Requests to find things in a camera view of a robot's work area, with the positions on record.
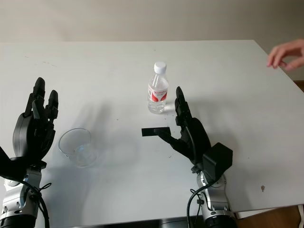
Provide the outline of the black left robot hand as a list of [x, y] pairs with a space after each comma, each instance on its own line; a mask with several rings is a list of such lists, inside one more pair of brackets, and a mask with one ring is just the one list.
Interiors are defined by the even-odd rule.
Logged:
[[13, 132], [13, 149], [16, 157], [27, 165], [38, 165], [52, 146], [55, 130], [54, 120], [58, 115], [58, 93], [52, 90], [45, 101], [45, 80], [39, 77], [29, 95], [25, 112], [17, 120]]

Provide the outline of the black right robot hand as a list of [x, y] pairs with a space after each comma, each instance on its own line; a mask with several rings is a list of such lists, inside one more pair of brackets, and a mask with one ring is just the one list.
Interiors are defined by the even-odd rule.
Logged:
[[188, 158], [195, 167], [202, 169], [203, 154], [211, 148], [211, 143], [200, 120], [192, 117], [180, 87], [176, 89], [175, 111], [175, 121], [181, 128], [181, 137], [175, 139], [160, 128], [154, 129], [154, 133], [170, 144], [175, 151]]

